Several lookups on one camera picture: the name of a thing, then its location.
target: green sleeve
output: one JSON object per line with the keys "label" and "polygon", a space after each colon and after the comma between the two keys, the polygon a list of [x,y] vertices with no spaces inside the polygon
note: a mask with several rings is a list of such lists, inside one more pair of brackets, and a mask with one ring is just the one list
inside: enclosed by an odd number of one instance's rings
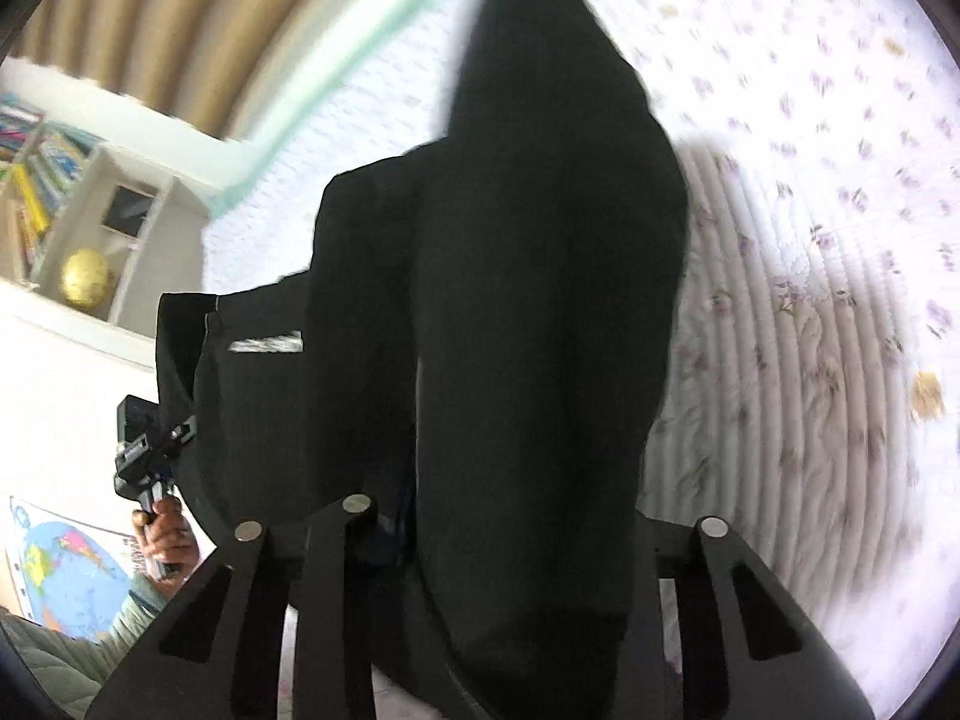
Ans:
{"label": "green sleeve", "polygon": [[71,717],[82,720],[97,691],[165,603],[146,579],[135,576],[130,594],[100,641],[71,638],[13,615],[0,617],[0,623],[47,694]]}

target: bed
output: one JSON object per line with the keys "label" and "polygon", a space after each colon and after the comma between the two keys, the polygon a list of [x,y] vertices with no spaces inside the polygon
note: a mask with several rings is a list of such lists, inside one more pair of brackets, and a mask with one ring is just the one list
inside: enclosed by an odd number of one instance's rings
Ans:
{"label": "bed", "polygon": [[[436,136],[472,1],[422,9],[313,111],[209,228],[206,288],[304,268],[328,180]],[[956,5],[588,1],[692,198],[637,504],[730,519],[891,717],[960,617]]]}

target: gold ball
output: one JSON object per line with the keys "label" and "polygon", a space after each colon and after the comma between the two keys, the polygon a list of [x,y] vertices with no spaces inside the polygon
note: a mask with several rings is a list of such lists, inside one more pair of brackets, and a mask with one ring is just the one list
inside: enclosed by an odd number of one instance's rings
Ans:
{"label": "gold ball", "polygon": [[61,293],[75,308],[92,311],[107,299],[113,275],[107,258],[94,248],[78,248],[61,271]]}

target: small chalkboard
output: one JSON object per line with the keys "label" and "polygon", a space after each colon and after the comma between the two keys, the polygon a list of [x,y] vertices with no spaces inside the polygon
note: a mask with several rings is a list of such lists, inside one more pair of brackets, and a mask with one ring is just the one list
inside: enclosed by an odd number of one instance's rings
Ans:
{"label": "small chalkboard", "polygon": [[104,227],[136,238],[153,203],[152,194],[130,187],[117,186],[113,190],[113,199],[110,201],[107,215],[104,216]]}

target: metal screw head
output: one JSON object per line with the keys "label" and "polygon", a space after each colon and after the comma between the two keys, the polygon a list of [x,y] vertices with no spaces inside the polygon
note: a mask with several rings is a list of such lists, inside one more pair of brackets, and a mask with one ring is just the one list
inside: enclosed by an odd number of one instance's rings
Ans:
{"label": "metal screw head", "polygon": [[350,514],[361,514],[371,507],[372,502],[373,501],[367,498],[366,495],[363,495],[363,493],[347,495],[347,497],[344,498],[344,511]]}
{"label": "metal screw head", "polygon": [[707,517],[700,523],[700,530],[710,538],[723,538],[730,532],[730,527],[720,517]]}
{"label": "metal screw head", "polygon": [[261,533],[263,533],[263,526],[251,519],[241,522],[237,525],[237,529],[233,531],[237,541],[256,541],[260,538]]}

